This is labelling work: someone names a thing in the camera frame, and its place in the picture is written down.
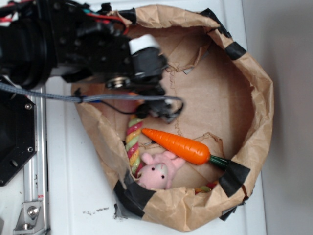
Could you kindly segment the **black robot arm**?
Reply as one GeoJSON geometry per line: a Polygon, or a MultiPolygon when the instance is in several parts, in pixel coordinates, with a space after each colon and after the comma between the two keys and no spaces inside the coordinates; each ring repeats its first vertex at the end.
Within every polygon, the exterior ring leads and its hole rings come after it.
{"type": "Polygon", "coordinates": [[[93,11],[72,0],[10,1],[0,9],[0,72],[25,88],[50,77],[103,83],[141,95],[164,95],[166,58],[154,38],[128,37],[135,11],[93,11]]]}

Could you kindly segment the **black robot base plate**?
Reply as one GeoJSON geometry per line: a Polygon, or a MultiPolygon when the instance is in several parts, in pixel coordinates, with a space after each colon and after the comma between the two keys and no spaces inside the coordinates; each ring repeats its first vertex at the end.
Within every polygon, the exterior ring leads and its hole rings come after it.
{"type": "Polygon", "coordinates": [[[7,185],[36,153],[36,105],[25,95],[0,92],[0,185],[7,185]]]}

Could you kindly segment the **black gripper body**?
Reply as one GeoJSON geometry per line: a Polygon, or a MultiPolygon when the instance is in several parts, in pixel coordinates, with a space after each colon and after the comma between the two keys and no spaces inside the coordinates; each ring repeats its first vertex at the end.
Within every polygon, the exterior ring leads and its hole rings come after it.
{"type": "Polygon", "coordinates": [[[75,81],[104,83],[108,89],[164,95],[160,81],[167,67],[155,38],[130,39],[112,23],[88,22],[75,29],[75,81]]]}

